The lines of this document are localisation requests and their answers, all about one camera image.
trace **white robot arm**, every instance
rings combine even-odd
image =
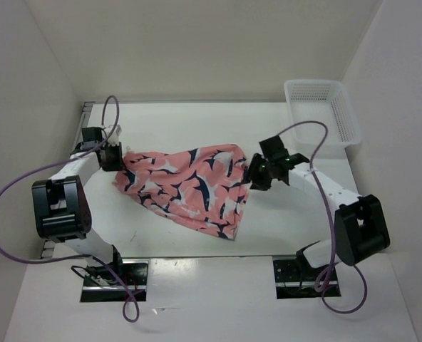
[[[252,189],[268,190],[273,179],[296,187],[311,197],[322,199],[309,160],[297,153],[290,155],[279,136],[260,142],[263,156],[256,153],[244,182]],[[314,170],[325,192],[334,224],[336,261],[349,266],[387,248],[390,244],[387,226],[379,200],[373,195],[361,196],[343,188],[318,170]],[[302,271],[329,264],[331,240],[317,242],[297,252]]]
[[[77,146],[71,159],[49,180],[32,185],[37,232],[40,237],[72,248],[77,254],[88,254],[112,264],[115,269],[121,262],[116,248],[92,229],[91,211],[84,194],[84,185],[100,168],[108,171],[122,170],[121,144],[118,141],[120,128],[115,130],[108,144],[98,152],[85,155],[103,136],[108,128],[84,128],[83,142]],[[92,258],[88,265],[100,267]]]

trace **plastic basket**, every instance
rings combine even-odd
[[[287,108],[293,123],[317,120],[327,125],[329,135],[319,151],[320,157],[334,157],[349,145],[361,142],[344,84],[329,80],[291,80],[284,84]],[[320,143],[324,129],[318,125],[300,125],[293,129],[295,148],[311,155]]]

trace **white table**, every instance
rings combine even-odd
[[[103,105],[94,105],[87,126],[100,125]],[[114,121],[108,107],[106,124]],[[180,152],[208,145],[238,144],[252,159],[258,142],[289,125],[285,103],[138,103],[120,105],[120,141],[136,152]],[[289,150],[288,133],[283,137]],[[346,154],[317,160],[332,179],[356,191]],[[324,205],[274,181],[268,192],[251,191],[234,241],[193,231],[157,216],[122,195],[114,172],[99,171],[85,187],[93,228],[123,257],[225,257],[294,254],[328,239]]]
[[[88,125],[98,124],[101,108],[94,106]],[[127,104],[121,140],[134,150],[166,152],[231,142],[250,156],[259,140],[288,125],[285,110],[282,103]],[[316,165],[355,190],[344,154]],[[123,256],[213,258],[151,259],[147,301],[135,324],[123,320],[122,303],[79,303],[82,281],[69,268],[85,266],[83,260],[29,265],[6,342],[417,341],[385,254],[360,264],[369,297],[357,313],[336,315],[320,299],[276,300],[272,258],[261,255],[291,254],[328,237],[321,204],[302,193],[279,184],[251,194],[237,239],[229,242],[157,217],[112,187],[113,177],[95,174],[86,195],[94,228]],[[262,214],[269,215],[264,222]],[[71,250],[59,245],[54,253]],[[222,257],[241,255],[254,257]],[[329,302],[349,309],[361,298],[361,280],[344,265],[337,273],[342,297]]]

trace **purple cable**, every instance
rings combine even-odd
[[[101,147],[104,146],[106,144],[106,142],[108,141],[108,138],[114,133],[114,131],[116,129],[116,125],[118,124],[118,121],[119,121],[119,102],[118,102],[118,99],[114,95],[110,95],[106,99],[105,105],[103,106],[102,122],[103,122],[104,117],[105,117],[106,106],[108,105],[108,102],[111,99],[113,99],[114,102],[115,102],[115,104],[116,104],[116,119],[115,119],[113,128],[109,132],[108,136],[106,136],[106,138],[100,144],[98,144],[97,146],[95,146],[92,150],[89,150],[88,152],[83,153],[79,157],[68,159],[68,160],[63,160],[61,162],[55,162],[55,163],[50,164],[50,165],[47,165],[47,166],[39,167],[39,168],[37,168],[35,170],[29,171],[29,172],[25,173],[24,175],[21,175],[21,176],[15,178],[10,183],[8,183],[4,187],[2,187],[2,189],[0,190],[0,197],[10,187],[12,187],[13,185],[15,185],[17,182],[23,180],[24,178],[27,178],[27,177],[29,177],[31,175],[34,175],[37,172],[41,172],[41,171],[44,171],[44,170],[47,170],[47,169],[51,169],[52,167],[61,166],[61,165],[68,164],[70,162],[74,162],[74,161],[76,161],[78,159],[81,159],[81,158],[85,157],[86,155],[90,155],[91,153],[96,152],[99,149],[101,149]],[[65,257],[62,257],[62,258],[52,258],[52,259],[49,259],[49,260],[29,260],[29,259],[18,258],[17,256],[11,255],[10,253],[8,253],[4,249],[2,249],[2,247],[0,247],[0,254],[2,254],[4,257],[6,257],[6,258],[8,258],[8,259],[10,259],[12,261],[16,261],[16,262],[19,262],[19,263],[22,263],[22,264],[50,264],[52,262],[58,262],[58,261],[64,261],[64,260],[72,260],[72,259],[83,259],[83,258],[89,258],[90,257],[90,258],[94,259],[95,261],[97,261],[99,264],[101,264],[103,267],[105,267],[111,273],[111,275],[113,275],[114,278],[122,285],[122,287],[124,288],[124,290],[127,292],[128,299],[125,301],[125,303],[123,305],[123,316],[126,319],[126,321],[136,322],[138,320],[138,318],[140,317],[140,309],[138,307],[138,303],[137,303],[137,301],[135,299],[135,296],[134,296],[133,292],[127,287],[127,285],[125,285],[124,281],[107,264],[105,264],[103,261],[101,261],[100,259],[96,258],[95,256],[91,256],[91,255],[87,255],[87,254],[78,254],[78,255],[65,256]],[[125,313],[126,306],[131,301],[135,304],[135,308],[136,308],[136,312],[137,312],[135,318],[128,318],[127,315],[126,315],[126,313]]]
[[[337,314],[352,314],[355,311],[358,311],[366,302],[366,298],[368,297],[368,284],[366,283],[364,275],[361,273],[360,269],[357,266],[354,266],[355,270],[358,272],[359,276],[361,277],[361,280],[363,281],[363,287],[364,287],[364,294],[363,298],[360,301],[359,305],[357,305],[355,308],[347,310],[347,311],[341,311],[335,308],[332,308],[326,301],[325,301],[325,293],[330,290],[333,286],[330,286],[330,279],[331,275],[333,274],[334,267],[336,263],[334,262],[336,258],[336,234],[334,231],[334,224],[333,224],[333,216],[331,213],[330,204],[328,203],[328,199],[326,198],[326,194],[324,191],[324,188],[322,187],[322,184],[320,183],[319,178],[317,177],[317,174],[314,170],[314,158],[316,157],[319,149],[322,147],[322,145],[325,143],[326,137],[328,136],[328,127],[321,123],[320,121],[315,120],[306,120],[302,121],[300,123],[295,123],[285,129],[283,129],[281,132],[277,133],[277,135],[281,135],[282,133],[285,133],[288,130],[291,130],[292,128],[299,126],[299,125],[305,125],[305,124],[315,124],[320,125],[325,129],[325,134],[320,143],[317,145],[316,149],[313,151],[311,160],[309,161],[309,169],[311,170],[312,177],[314,178],[317,187],[319,188],[320,195],[322,197],[322,200],[324,201],[325,210],[326,210],[326,216],[328,218],[328,223],[330,227],[330,235],[331,235],[331,256],[330,256],[330,263],[327,268],[325,268],[320,274],[317,276],[316,281],[314,282],[314,289],[321,294],[321,299],[324,302],[325,306],[332,310],[333,312]]]

